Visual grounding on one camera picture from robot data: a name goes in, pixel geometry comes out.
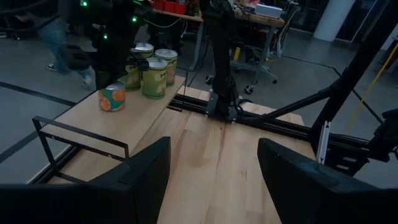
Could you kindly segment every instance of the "orange can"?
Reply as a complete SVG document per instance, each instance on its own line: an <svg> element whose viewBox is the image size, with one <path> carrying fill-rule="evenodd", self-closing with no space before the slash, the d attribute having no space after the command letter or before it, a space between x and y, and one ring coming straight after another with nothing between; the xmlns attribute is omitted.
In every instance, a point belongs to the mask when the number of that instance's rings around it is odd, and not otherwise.
<svg viewBox="0 0 398 224"><path fill-rule="evenodd" d="M116 81L102 90L98 90L99 107L103 111L120 111L124 109L126 99L126 86L121 81Z"/></svg>

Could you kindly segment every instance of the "table leg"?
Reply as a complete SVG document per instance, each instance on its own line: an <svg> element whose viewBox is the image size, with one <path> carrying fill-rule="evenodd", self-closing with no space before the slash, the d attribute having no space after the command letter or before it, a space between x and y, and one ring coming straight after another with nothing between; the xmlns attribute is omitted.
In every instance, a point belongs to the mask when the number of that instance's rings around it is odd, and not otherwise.
<svg viewBox="0 0 398 224"><path fill-rule="evenodd" d="M201 40L203 38L203 33L204 33L204 24L201 22L199 26L199 31L198 31L198 36L197 36L197 44L195 46L195 54L193 58L193 62L191 66L189 66L189 71L192 72L194 71L195 67L197 66L198 60L199 60L199 53L200 53L200 48L201 48Z"/></svg>
<svg viewBox="0 0 398 224"><path fill-rule="evenodd" d="M274 37L275 30L276 30L276 26L271 26L271 28L268 32L268 35L267 35L266 44L261 53L261 58L260 58L259 64L257 65L257 70L256 70L256 74L254 76L254 80L251 82L251 85L256 85L256 83L259 79L259 76L262 73L262 65L263 65L265 59L267 58L269 46L271 46L271 41L272 41L272 38Z"/></svg>

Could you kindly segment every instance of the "tin can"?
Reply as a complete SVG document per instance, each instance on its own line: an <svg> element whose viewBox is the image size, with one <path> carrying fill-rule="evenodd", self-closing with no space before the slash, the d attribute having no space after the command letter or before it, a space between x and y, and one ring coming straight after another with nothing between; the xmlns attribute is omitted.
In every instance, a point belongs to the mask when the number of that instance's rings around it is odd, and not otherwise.
<svg viewBox="0 0 398 224"><path fill-rule="evenodd" d="M98 91L99 107L103 111L120 111L124 109L126 89L124 83L116 81L105 89Z"/></svg>
<svg viewBox="0 0 398 224"><path fill-rule="evenodd" d="M154 46L148 43L137 43L136 48L131 49L131 51L140 53L144 58L149 58L154 53Z"/></svg>
<svg viewBox="0 0 398 224"><path fill-rule="evenodd" d="M142 72L142 94L146 98L161 99L165 95L167 62L161 58L147 58L148 71Z"/></svg>
<svg viewBox="0 0 398 224"><path fill-rule="evenodd" d="M139 90L141 88L140 70L137 65L126 65L127 75L119 79L124 82L127 90Z"/></svg>
<svg viewBox="0 0 398 224"><path fill-rule="evenodd" d="M167 86L174 85L178 53L174 50L159 49L155 51L155 56L167 61Z"/></svg>

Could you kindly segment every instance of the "sneaker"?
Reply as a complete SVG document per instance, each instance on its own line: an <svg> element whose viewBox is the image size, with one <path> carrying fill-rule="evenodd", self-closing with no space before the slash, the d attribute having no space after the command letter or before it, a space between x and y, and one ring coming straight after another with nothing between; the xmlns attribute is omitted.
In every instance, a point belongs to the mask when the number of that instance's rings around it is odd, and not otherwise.
<svg viewBox="0 0 398 224"><path fill-rule="evenodd" d="M47 68L48 68L50 71L58 72L57 69L54 68L54 64L48 65Z"/></svg>
<svg viewBox="0 0 398 224"><path fill-rule="evenodd" d="M83 80L83 88L85 90L94 91L95 90L95 82L92 75L86 77Z"/></svg>

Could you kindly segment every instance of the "floor line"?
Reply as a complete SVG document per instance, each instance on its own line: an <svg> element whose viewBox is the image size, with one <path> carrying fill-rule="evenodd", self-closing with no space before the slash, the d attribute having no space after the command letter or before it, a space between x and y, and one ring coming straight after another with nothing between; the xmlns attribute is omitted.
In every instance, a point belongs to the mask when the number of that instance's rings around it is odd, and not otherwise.
<svg viewBox="0 0 398 224"><path fill-rule="evenodd" d="M341 77L340 72L338 72L338 70L337 70L336 68L333 68L333 71L335 71L335 73L336 73L339 77ZM355 89L353 89L353 93L354 93L354 95L355 95L360 101L362 101L363 98L361 97L361 95L359 95L359 93L358 93ZM367 102L363 101L362 104L365 106L366 109L368 109L368 111L375 117L375 119L376 119L379 123L381 123L381 124L383 123L383 120L379 117L379 115L376 114L376 112L374 112L374 110L368 105Z"/></svg>
<svg viewBox="0 0 398 224"><path fill-rule="evenodd" d="M17 153L23 147L25 147L28 143L33 141L38 136L37 132L34 131L28 134L26 137L21 139L19 142L15 143L13 146L6 149L4 152L0 154L0 164L4 162L6 159L10 158L12 155Z"/></svg>
<svg viewBox="0 0 398 224"><path fill-rule="evenodd" d="M289 58L289 59L292 59L292 60L298 60L298 61L300 61L300 62L311 63L311 64L313 64L313 65L319 65L319 66L326 67L326 68L331 68L339 77L341 77L341 73L340 73L335 67L332 67L332 66L329 66L329 65L320 64L320 63L316 63L316 62L310 62L310 61L302 60L302 59L299 59L299 58L284 56L284 55L283 55L283 57ZM355 89L353 89L352 92L354 93L354 95L355 95L360 101L362 101L361 95L360 95ZM375 118L379 123L381 123L381 124L383 123L383 120L379 117L379 115L377 115L376 112L374 112L374 110L373 110L365 101L362 102L362 104L365 106L366 109L368 109L368 111L374 116L374 118Z"/></svg>
<svg viewBox="0 0 398 224"><path fill-rule="evenodd" d="M25 94L28 94L31 96L40 97L45 100L50 100L52 102L60 103L62 105L67 105L67 106L75 106L76 105L75 102L72 102L69 100L64 100L64 99L58 98L56 96L51 96L51 95L48 95L45 93L40 93L40 92L37 92L34 90L26 89L26 88L23 88L23 87L20 87L17 85L13 85L13 84L9 84L9 83L5 83L5 82L0 82L0 87L7 88L9 90L18 91L20 93L25 93Z"/></svg>

